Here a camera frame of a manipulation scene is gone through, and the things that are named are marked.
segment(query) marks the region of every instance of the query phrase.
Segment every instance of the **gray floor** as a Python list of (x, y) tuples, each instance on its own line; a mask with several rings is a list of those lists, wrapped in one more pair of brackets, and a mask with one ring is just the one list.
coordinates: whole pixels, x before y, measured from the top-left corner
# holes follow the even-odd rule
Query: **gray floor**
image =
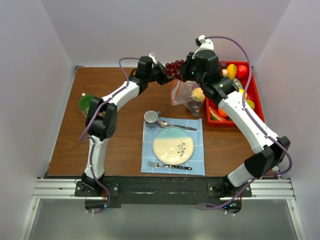
[(42, 199), (31, 240), (295, 240), (285, 200), (244, 200), (235, 217), (192, 205), (123, 205), (91, 214), (84, 200)]

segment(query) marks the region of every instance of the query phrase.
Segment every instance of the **mango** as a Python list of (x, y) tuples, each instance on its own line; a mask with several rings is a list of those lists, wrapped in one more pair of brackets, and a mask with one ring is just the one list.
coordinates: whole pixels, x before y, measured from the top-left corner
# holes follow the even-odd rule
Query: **mango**
[(229, 72), (228, 77), (233, 80), (236, 77), (237, 74), (237, 66), (234, 64), (229, 64), (229, 66), (226, 68)]

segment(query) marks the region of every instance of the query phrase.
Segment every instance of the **blue placemat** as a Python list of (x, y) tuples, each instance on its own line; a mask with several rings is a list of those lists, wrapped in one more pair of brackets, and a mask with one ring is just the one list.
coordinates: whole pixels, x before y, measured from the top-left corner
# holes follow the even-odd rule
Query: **blue placemat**
[(152, 144), (157, 133), (162, 129), (159, 126), (155, 128), (148, 128), (143, 123), (143, 144), (142, 144), (142, 161), (141, 161), (141, 173), (153, 173), (153, 174), (188, 174), (188, 175), (205, 175), (205, 153), (204, 153), (204, 137), (202, 129), (202, 119), (190, 120), (190, 119), (176, 119), (160, 117), (160, 120), (164, 120), (169, 124), (181, 125), (196, 128), (197, 131), (186, 130), (192, 137), (194, 143), (194, 150), (192, 156), (188, 161), (181, 164), (181, 166), (191, 167), (192, 170), (182, 170), (175, 168), (154, 168), (147, 166), (148, 161), (162, 163), (154, 154)]

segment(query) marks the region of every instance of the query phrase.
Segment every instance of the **cable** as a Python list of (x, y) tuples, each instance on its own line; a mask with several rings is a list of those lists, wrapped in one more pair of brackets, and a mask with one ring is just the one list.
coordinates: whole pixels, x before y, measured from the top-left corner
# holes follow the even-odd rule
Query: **cable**
[(99, 112), (100, 112), (101, 108), (103, 107), (103, 105), (105, 105), (106, 103), (108, 103), (112, 98), (114, 98), (117, 94), (119, 94), (121, 91), (123, 91), (124, 89), (126, 89), (127, 86), (129, 85), (129, 76), (128, 76), (128, 74), (126, 73), (125, 69), (124, 69), (124, 68), (122, 67), (122, 65), (121, 65), (121, 61), (122, 61), (122, 60), (127, 60), (127, 59), (139, 60), (139, 58), (136, 58), (136, 57), (124, 57), (124, 58), (121, 58), (121, 59), (119, 60), (120, 69), (122, 70), (122, 72), (124, 73), (125, 78), (126, 78), (126, 85), (125, 85), (124, 87), (120, 88), (119, 90), (117, 90), (116, 92), (114, 92), (114, 93), (111, 95), (111, 97), (109, 97), (106, 101), (104, 101), (102, 104), (100, 104), (100, 105), (97, 107), (96, 111), (95, 111), (94, 114), (93, 114), (92, 119), (90, 120), (90, 122), (88, 123), (87, 127), (85, 128), (85, 130), (83, 131), (83, 133), (82, 133), (81, 136), (80, 136), (80, 141), (85, 140), (85, 139), (91, 139), (91, 140), (93, 141), (93, 144), (92, 144), (92, 147), (91, 147), (91, 151), (90, 151), (90, 153), (89, 153), (89, 163), (90, 163), (90, 166), (91, 166), (91, 173), (92, 173), (92, 176), (93, 176), (93, 179), (95, 180), (95, 182), (96, 182), (100, 187), (102, 187), (102, 189), (103, 189), (104, 191), (106, 191), (106, 193), (107, 193), (107, 203), (106, 203), (106, 205), (104, 206), (104, 208), (102, 208), (102, 209), (100, 209), (100, 210), (98, 210), (98, 211), (96, 211), (96, 212), (92, 211), (92, 212), (91, 212), (92, 214), (98, 214), (98, 213), (101, 213), (102, 211), (104, 211), (104, 210), (109, 206), (111, 197), (110, 197), (110, 192), (109, 192), (109, 190), (108, 190), (101, 182), (99, 182), (99, 180), (97, 179), (97, 176), (95, 175), (92, 158), (93, 158), (94, 149), (95, 149), (95, 146), (96, 146), (96, 141), (94, 140), (93, 137), (91, 137), (91, 136), (85, 137), (85, 135), (86, 135), (86, 133), (88, 132), (89, 128), (92, 126), (94, 120), (96, 119), (96, 117), (97, 117), (97, 115), (99, 114)]
[(75, 180), (73, 181), (75, 185), (77, 185), (77, 183), (79, 182), (79, 181), (77, 181), (77, 180), (81, 181), (81, 179), (75, 179)]
[[(247, 52), (245, 51), (245, 49), (240, 45), (240, 43), (238, 43), (236, 40), (232, 39), (231, 37), (227, 37), (227, 36), (207, 36), (205, 39), (226, 39), (229, 40), (233, 43), (235, 43), (244, 53), (246, 60), (248, 62), (249, 65), (249, 76), (248, 76), (248, 81), (245, 85), (244, 88), (244, 92), (243, 92), (243, 96), (242, 96), (242, 105), (243, 105), (243, 109), (245, 110), (245, 112), (248, 114), (248, 116), (250, 117), (250, 119), (254, 122), (254, 124), (260, 129), (261, 132), (263, 132), (263, 134), (265, 136), (267, 136), (273, 143), (275, 143), (279, 148), (281, 148), (281, 150), (283, 150), (283, 152), (287, 155), (288, 160), (289, 160), (289, 166), (286, 170), (279, 172), (279, 173), (274, 173), (274, 174), (267, 174), (267, 175), (271, 175), (271, 176), (276, 176), (276, 175), (281, 175), (281, 174), (285, 174), (287, 172), (290, 171), (290, 169), (292, 168), (292, 158), (290, 153), (287, 151), (287, 149), (282, 146), (277, 140), (273, 139), (271, 136), (268, 136), (268, 133), (259, 125), (259, 123), (255, 120), (255, 118), (251, 115), (251, 113), (249, 112), (249, 110), (246, 108), (246, 93), (248, 90), (248, 87), (250, 85), (251, 82), (251, 76), (252, 76), (252, 65), (251, 65), (251, 61), (247, 55)], [(224, 204), (221, 204), (219, 206), (211, 204), (211, 203), (205, 203), (205, 202), (200, 202), (196, 204), (196, 207), (200, 210), (214, 210), (214, 209), (221, 209), (224, 206), (226, 206), (227, 204), (231, 203), (234, 199), (236, 199), (236, 197), (238, 197), (250, 184), (252, 184), (254, 181), (256, 180), (256, 178), (254, 177), (253, 179), (251, 179), (250, 181), (248, 181), (248, 183), (246, 185), (244, 185), (244, 187), (236, 194), (234, 195), (229, 201), (225, 202)]]

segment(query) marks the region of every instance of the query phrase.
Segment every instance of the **wooden table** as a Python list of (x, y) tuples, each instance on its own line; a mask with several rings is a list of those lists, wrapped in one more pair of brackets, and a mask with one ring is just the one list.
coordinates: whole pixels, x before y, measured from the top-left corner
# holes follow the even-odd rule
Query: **wooden table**
[[(80, 176), (87, 165), (89, 141), (79, 141), (85, 129), (85, 117), (78, 108), (81, 93), (103, 97), (121, 86), (124, 74), (115, 68), (78, 68), (64, 113), (50, 163), (48, 176)], [(143, 115), (148, 110), (161, 111), (163, 117), (192, 119), (183, 105), (171, 106), (170, 84), (150, 83), (139, 97), (118, 112), (117, 129), (109, 141), (104, 161), (106, 175), (139, 176), (143, 137)], [(206, 176), (224, 176), (253, 154), (244, 135), (237, 128), (209, 127), (206, 110), (202, 111)]]

